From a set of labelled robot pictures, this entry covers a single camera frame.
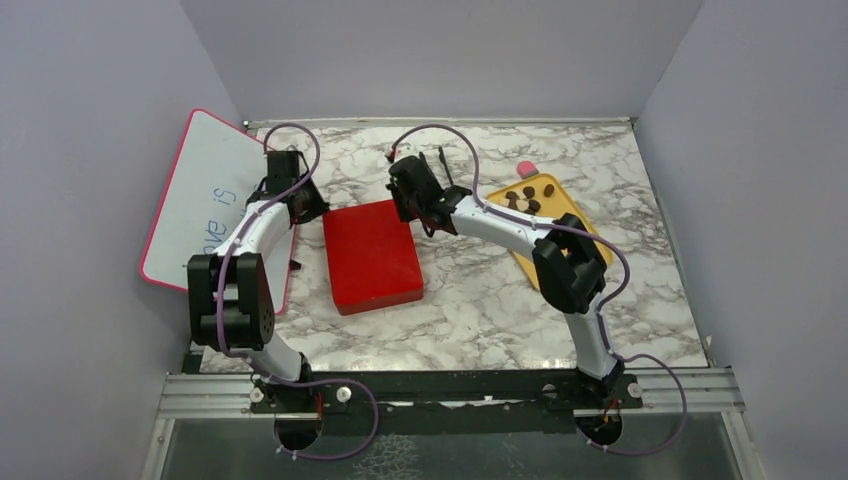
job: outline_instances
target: glass panel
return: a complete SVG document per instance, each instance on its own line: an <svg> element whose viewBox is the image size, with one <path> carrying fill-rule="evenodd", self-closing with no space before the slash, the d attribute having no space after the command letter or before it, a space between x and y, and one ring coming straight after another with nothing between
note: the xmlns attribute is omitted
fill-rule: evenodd
<svg viewBox="0 0 848 480"><path fill-rule="evenodd" d="M621 448L661 443L680 417L625 418ZM680 440L658 455L621 458L577 435L543 433L378 436L358 456L315 462L277 455L264 420L180 420L163 478L186 479L739 479L721 415L697 414ZM362 438L320 438L309 451L340 453Z"/></svg>

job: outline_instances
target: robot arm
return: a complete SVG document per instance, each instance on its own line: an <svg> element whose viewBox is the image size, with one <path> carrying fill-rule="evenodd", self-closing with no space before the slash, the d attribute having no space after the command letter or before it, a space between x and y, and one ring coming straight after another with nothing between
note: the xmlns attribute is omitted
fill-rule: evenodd
<svg viewBox="0 0 848 480"><path fill-rule="evenodd" d="M224 290L223 301L226 347L245 357L258 371L287 381L301 379L305 360L274 335L274 303L263 258L294 225L306 223L329 208L311 180L288 198L274 201L301 178L301 158L296 151L268 152L268 175L248 198L241 223L211 255L194 255L186 266L192 340L220 350L216 286L221 265L235 244L225 279L226 285L234 288Z"/></svg>
<svg viewBox="0 0 848 480"><path fill-rule="evenodd" d="M530 215L509 211L538 228L491 214L488 210L503 207L488 203L485 209L480 207L467 188L452 185L443 189L421 154L394 162L389 174L387 188L402 221L421 220L428 236L444 230L478 237L533 260L542 296L565 315L577 352L577 369L603 390L611 388L623 366L604 346L598 323L606 263L592 240L544 228L549 220ZM566 214L554 222L585 230L574 215Z"/></svg>

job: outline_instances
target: yellow tray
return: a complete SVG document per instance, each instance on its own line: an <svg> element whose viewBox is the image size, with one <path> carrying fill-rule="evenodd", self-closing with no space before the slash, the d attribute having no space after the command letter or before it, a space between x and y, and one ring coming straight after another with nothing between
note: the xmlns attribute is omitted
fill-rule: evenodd
<svg viewBox="0 0 848 480"><path fill-rule="evenodd" d="M546 197L544 195L545 187L548 185L554 186L554 192L550 197ZM523 190L528 186L533 187L535 190L535 194L532 198L539 202L541 207L539 212L536 213L537 216L561 218L566 213L571 213L573 215L577 215L589 232L596 235L598 234L598 231L595 230L595 227L593 227L589 222L589 219L586 218L586 215L583 214L583 212L577 207L577 204L574 203L574 200L572 200L565 192L565 189L562 188L559 180L547 173L537 173L536 175L525 178L516 184L492 192L486 196L486 199L490 202L498 203L500 200L506 199L506 194L510 191L517 193L519 198L526 199L527 196L524 194ZM598 247L598 250L601 252L601 256L604 257L604 261L607 262L607 266L612 265L612 252L598 242L595 242L595 246ZM512 254L515 255L516 260L518 260L518 264L521 265L524 273L527 274L527 278L530 279L530 283L532 283L533 286L536 287L536 290L538 290L539 279L536 277L536 267L533 266L533 260L527 259L515 252L512 252Z"/></svg>

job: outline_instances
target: pink eraser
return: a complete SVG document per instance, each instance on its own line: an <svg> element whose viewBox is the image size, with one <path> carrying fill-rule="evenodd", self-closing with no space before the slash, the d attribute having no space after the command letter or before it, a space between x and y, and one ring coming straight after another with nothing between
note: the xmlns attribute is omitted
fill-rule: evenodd
<svg viewBox="0 0 848 480"><path fill-rule="evenodd" d="M522 180L527 177L532 177L537 173L539 173L539 171L536 170L536 165L533 165L533 162L525 160L518 164L518 176L521 177Z"/></svg>

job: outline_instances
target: whiteboard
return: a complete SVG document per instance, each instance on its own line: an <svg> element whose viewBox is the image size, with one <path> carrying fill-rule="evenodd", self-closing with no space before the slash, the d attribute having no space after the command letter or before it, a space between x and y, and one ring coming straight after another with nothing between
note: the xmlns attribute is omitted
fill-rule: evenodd
<svg viewBox="0 0 848 480"><path fill-rule="evenodd" d="M266 173L261 142L205 110L191 112L141 258L141 276L186 291L188 259L212 253L232 234L245 200ZM277 314L285 304L294 238L292 228L263 259Z"/></svg>

